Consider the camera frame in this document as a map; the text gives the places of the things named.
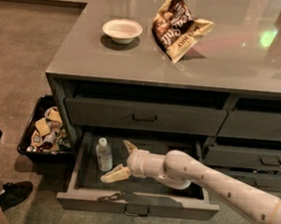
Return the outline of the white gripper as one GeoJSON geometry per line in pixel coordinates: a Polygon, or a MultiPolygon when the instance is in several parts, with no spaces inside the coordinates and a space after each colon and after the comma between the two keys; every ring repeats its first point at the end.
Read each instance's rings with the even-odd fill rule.
{"type": "Polygon", "coordinates": [[[123,164],[118,165],[107,174],[104,174],[100,179],[104,184],[118,182],[125,180],[128,177],[135,176],[137,178],[145,178],[146,174],[144,171],[145,160],[149,157],[149,151],[139,150],[134,144],[128,140],[123,141],[130,156],[127,158],[127,166],[123,164]]]}

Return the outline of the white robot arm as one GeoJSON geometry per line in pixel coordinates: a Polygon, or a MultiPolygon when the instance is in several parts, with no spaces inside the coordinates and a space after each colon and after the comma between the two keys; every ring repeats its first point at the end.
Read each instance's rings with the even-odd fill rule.
{"type": "Polygon", "coordinates": [[[172,189],[183,190],[194,183],[212,192],[253,224],[281,224],[281,198],[206,167],[184,152],[152,154],[127,140],[124,145],[129,152],[126,164],[104,174],[101,177],[104,183],[118,182],[132,176],[153,178],[172,189]]]}

